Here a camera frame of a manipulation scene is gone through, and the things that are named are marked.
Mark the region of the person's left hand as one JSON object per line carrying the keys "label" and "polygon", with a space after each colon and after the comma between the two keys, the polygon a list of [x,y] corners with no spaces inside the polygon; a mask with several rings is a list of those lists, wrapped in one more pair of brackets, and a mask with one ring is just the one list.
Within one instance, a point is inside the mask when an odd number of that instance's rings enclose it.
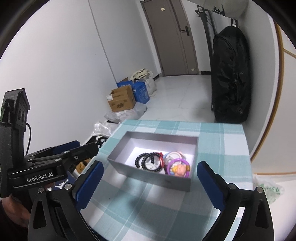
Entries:
{"label": "person's left hand", "polygon": [[22,227],[28,227],[30,213],[19,201],[10,195],[9,197],[3,198],[1,203],[4,212],[11,221]]}

